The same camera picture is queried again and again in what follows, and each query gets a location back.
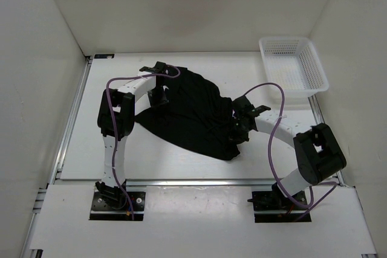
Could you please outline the black shorts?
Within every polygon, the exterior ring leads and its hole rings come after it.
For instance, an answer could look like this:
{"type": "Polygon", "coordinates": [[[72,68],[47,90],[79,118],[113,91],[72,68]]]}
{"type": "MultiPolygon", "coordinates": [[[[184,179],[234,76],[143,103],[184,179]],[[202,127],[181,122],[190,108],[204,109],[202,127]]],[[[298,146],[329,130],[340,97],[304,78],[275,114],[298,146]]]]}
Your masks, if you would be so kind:
{"type": "Polygon", "coordinates": [[[231,137],[232,99],[203,76],[179,70],[179,77],[165,80],[168,103],[141,111],[135,122],[183,149],[223,161],[236,158],[240,151],[231,137]]]}

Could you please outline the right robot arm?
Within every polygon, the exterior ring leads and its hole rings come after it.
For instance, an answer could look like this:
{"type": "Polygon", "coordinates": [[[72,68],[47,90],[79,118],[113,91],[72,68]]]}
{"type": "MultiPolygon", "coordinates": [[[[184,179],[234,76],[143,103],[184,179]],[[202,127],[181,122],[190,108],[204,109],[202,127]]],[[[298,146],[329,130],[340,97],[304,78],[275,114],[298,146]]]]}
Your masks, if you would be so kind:
{"type": "Polygon", "coordinates": [[[250,131],[269,134],[268,162],[276,180],[272,186],[272,204],[278,209],[284,210],[293,202],[301,208],[311,207],[312,204],[300,204],[294,196],[321,184],[347,165],[333,131],[325,123],[304,125],[266,106],[235,109],[232,129],[234,139],[245,142],[250,131]],[[296,155],[297,168],[282,179],[276,173],[272,160],[272,142],[275,138],[291,146],[296,155]]]}

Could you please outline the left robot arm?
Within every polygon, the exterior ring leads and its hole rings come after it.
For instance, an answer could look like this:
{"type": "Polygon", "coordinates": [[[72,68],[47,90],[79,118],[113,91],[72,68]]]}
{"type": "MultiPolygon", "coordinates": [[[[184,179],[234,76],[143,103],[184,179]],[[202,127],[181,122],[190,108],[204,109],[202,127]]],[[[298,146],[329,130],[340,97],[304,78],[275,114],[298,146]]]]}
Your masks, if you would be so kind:
{"type": "Polygon", "coordinates": [[[134,128],[135,103],[145,94],[164,102],[163,83],[168,75],[144,73],[108,80],[102,95],[97,125],[104,142],[104,169],[96,183],[102,199],[114,210],[132,210],[126,191],[125,146],[134,128]]]}

